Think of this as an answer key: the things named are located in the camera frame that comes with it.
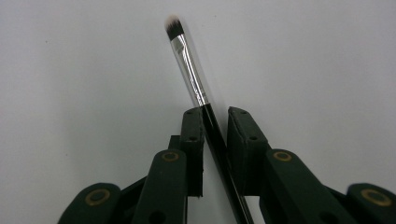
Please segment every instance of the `rivet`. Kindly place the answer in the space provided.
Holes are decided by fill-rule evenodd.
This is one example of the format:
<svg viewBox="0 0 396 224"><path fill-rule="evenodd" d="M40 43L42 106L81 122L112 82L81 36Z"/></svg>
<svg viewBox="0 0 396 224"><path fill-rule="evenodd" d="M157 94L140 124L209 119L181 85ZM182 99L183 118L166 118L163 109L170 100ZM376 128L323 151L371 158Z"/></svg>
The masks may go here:
<svg viewBox="0 0 396 224"><path fill-rule="evenodd" d="M108 189L95 189L85 197L85 203L89 206L96 206L104 203L108 198L110 198Z"/></svg>
<svg viewBox="0 0 396 224"><path fill-rule="evenodd" d="M274 153L274 157L279 161L291 161L291 155L283 151Z"/></svg>
<svg viewBox="0 0 396 224"><path fill-rule="evenodd" d="M178 154L176 152L165 152L163 153L163 159L165 161L177 161Z"/></svg>
<svg viewBox="0 0 396 224"><path fill-rule="evenodd" d="M375 203L378 206L387 207L392 205L392 200L387 195L375 189L363 189L361 196L370 203Z"/></svg>

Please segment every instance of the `black brush handle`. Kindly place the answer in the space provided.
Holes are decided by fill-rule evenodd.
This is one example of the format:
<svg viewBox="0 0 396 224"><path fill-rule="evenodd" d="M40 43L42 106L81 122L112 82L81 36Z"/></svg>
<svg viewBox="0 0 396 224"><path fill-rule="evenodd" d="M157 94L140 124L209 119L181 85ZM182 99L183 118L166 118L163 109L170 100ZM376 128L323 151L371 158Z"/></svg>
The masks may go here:
<svg viewBox="0 0 396 224"><path fill-rule="evenodd" d="M245 197L239 194L233 181L230 163L227 159L227 147L221 135L221 131L216 121L212 105L202 105L202 114L206 130L206 140L209 144L214 161L218 167L222 182L226 188L228 199L230 200L233 213L238 223L252 224L253 219L248 210Z"/></svg>

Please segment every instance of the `white surface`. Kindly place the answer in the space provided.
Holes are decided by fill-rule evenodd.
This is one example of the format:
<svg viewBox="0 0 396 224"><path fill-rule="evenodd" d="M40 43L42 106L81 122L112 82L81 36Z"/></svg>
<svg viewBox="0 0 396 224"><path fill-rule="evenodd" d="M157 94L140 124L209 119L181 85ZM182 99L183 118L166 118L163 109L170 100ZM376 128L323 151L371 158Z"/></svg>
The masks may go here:
<svg viewBox="0 0 396 224"><path fill-rule="evenodd" d="M0 223L56 223L89 185L148 173L192 107L170 14L224 131L244 108L323 184L396 192L395 1L3 0ZM234 223L207 147L204 182L189 223Z"/></svg>

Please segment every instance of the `silver ferrule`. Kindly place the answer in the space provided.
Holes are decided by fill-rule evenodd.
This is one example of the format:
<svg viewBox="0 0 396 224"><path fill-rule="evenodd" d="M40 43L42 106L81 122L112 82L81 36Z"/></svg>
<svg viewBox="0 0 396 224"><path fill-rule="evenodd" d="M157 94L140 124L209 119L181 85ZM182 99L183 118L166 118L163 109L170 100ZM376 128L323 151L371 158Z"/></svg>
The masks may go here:
<svg viewBox="0 0 396 224"><path fill-rule="evenodd" d="M184 35L178 35L171 41L171 45L177 58L178 66L189 87L190 94L196 99L199 106L209 104L194 61L192 60L186 37Z"/></svg>

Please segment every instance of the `brush bristles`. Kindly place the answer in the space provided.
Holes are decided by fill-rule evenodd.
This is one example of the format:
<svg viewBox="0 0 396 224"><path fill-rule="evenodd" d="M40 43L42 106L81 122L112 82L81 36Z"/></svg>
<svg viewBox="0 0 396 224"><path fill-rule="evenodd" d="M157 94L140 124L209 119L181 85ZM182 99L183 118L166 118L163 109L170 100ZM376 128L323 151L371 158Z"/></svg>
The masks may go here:
<svg viewBox="0 0 396 224"><path fill-rule="evenodd" d="M181 26L180 20L177 16L170 16L166 20L165 28L171 41L178 35L184 34L183 27Z"/></svg>

